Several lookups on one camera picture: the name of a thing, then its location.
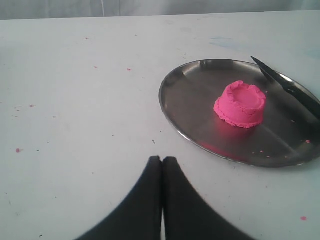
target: black knife blade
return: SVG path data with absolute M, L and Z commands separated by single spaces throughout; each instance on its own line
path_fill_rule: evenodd
M 260 60 L 256 59 L 253 56 L 251 56 L 251 58 L 259 66 L 262 73 L 266 74 L 271 79 L 278 82 L 287 93 L 295 97 L 295 99 L 297 99 L 310 113 L 312 113 L 318 120 L 320 120 L 319 101 L 315 100 L 314 98 L 309 96 L 307 93 L 305 93 L 304 91 L 296 87 L 292 81 L 284 79 L 279 73 L 272 70 L 270 67 L 265 65 Z

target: round steel tray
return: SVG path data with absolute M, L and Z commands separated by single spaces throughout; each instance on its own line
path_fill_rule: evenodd
M 213 111 L 226 86 L 238 80 L 256 85 L 266 95 L 263 123 L 256 127 L 231 126 Z M 224 159 L 280 168 L 320 156 L 320 121 L 255 64 L 229 59 L 187 63 L 166 76 L 159 100 L 164 115 L 183 137 Z

